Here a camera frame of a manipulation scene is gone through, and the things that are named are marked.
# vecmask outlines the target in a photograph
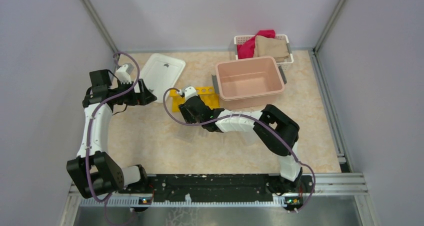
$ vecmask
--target pink plastic basin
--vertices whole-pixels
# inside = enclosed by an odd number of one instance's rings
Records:
[[[277,63],[270,56],[222,62],[215,70],[225,109],[272,104],[284,91]]]

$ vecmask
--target plastic container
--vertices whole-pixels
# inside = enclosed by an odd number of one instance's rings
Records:
[[[237,52],[237,45],[242,45],[246,41],[250,40],[254,35],[237,35],[234,37],[234,45],[235,45],[235,59],[238,60],[238,52]],[[290,53],[290,57],[286,58],[284,62],[277,63],[278,66],[282,68],[283,71],[287,71],[291,64],[295,61],[293,58],[292,48],[290,47],[289,38],[286,35],[275,35],[275,39],[278,40],[284,40],[287,42],[287,50]]]
[[[225,109],[271,104],[285,88],[271,56],[222,62],[215,66],[215,71],[221,105]]]
[[[164,93],[173,87],[186,66],[185,61],[162,54],[152,54],[140,72],[149,91],[162,103]]]

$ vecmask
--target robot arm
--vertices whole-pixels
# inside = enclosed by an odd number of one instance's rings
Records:
[[[94,110],[105,99],[120,94],[131,87],[130,72],[133,67],[129,64],[121,66],[116,72],[118,86],[110,89],[112,82],[108,70],[90,72],[91,88],[82,102],[85,112],[85,127],[80,149],[76,158],[69,160],[66,170],[84,198],[92,197],[86,173],[86,149],[88,125]],[[147,183],[147,174],[141,165],[128,168],[119,167],[107,153],[109,122],[112,118],[114,105],[147,105],[157,98],[146,88],[144,81],[139,79],[134,90],[102,105],[92,120],[90,132],[89,167],[95,166],[96,172],[90,172],[95,194],[107,194],[118,191],[124,186]]]
[[[179,109],[187,123],[203,123],[226,115],[249,115],[268,126],[276,123],[273,131],[281,136],[294,153],[297,152],[299,125],[273,105],[267,105],[264,110],[254,112],[235,112],[225,109],[211,110],[200,99],[194,87],[188,86],[179,91],[179,94],[185,97],[186,102],[181,104]],[[280,176],[288,180],[287,183],[292,187],[295,188],[297,186],[302,175],[302,168],[296,163],[288,149],[271,132],[254,120],[234,116],[203,125],[202,127],[210,132],[238,131],[256,133],[266,147],[277,155],[280,164]]]

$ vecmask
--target white tray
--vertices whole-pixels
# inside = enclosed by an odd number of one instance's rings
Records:
[[[146,87],[157,97],[155,102],[162,103],[164,93],[173,87],[186,66],[185,61],[155,53],[150,56],[140,72]]]

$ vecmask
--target white wall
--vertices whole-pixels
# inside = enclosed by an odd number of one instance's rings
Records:
[[[80,0],[0,0],[1,225],[59,223],[89,71],[112,53]]]
[[[275,29],[313,47],[338,0],[91,0],[121,50],[228,49]]]
[[[423,225],[423,12],[423,0],[349,0],[319,53],[384,226]]]

